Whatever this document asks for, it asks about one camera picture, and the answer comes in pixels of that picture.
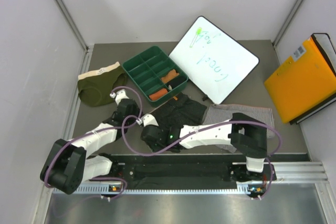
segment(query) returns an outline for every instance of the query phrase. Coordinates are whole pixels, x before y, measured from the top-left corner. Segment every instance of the green compartment tray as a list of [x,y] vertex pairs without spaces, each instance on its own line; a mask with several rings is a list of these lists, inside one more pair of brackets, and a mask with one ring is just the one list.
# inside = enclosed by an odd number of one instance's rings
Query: green compartment tray
[[[134,56],[126,61],[122,67],[153,107],[161,105],[180,93],[185,88],[188,81],[188,76],[185,72],[183,72],[181,68],[179,68],[168,55],[157,46],[153,46]],[[161,81],[161,78],[173,69],[184,76],[186,80],[173,90],[169,90],[169,88]],[[149,95],[163,88],[167,89],[167,94],[155,101],[150,100]]]

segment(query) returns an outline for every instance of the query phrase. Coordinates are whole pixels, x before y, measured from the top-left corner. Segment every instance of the yellow binder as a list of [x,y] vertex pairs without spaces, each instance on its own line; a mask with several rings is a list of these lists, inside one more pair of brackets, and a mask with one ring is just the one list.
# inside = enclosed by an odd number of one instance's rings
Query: yellow binder
[[336,93],[335,62],[318,47],[313,34],[264,83],[283,123]]

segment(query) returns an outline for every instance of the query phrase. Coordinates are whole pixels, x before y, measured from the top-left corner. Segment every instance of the white label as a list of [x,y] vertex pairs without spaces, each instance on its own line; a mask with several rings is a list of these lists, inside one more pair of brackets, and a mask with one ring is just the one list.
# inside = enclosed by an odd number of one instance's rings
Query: white label
[[293,53],[293,60],[297,61],[300,59],[302,55],[304,55],[307,52],[307,50],[304,48],[303,45],[299,46],[299,48]]
[[105,68],[101,68],[98,70],[97,75],[100,75],[105,72]]

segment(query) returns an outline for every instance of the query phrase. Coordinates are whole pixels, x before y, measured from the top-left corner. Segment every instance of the whiteboard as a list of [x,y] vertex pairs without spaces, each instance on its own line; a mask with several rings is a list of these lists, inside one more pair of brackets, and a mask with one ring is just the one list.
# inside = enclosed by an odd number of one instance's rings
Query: whiteboard
[[169,57],[218,104],[259,63],[258,57],[202,16]]

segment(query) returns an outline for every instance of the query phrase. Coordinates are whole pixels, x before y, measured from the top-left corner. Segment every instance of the green marker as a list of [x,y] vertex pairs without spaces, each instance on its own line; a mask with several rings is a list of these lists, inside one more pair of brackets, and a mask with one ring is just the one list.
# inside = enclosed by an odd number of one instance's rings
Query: green marker
[[195,34],[193,40],[191,41],[191,44],[190,44],[190,46],[189,46],[190,48],[192,48],[192,47],[194,46],[194,44],[195,44],[195,42],[196,42],[196,39],[197,39],[197,37],[200,35],[201,32],[202,32],[202,28],[199,27],[199,28],[197,29],[197,31],[196,31],[196,34]]

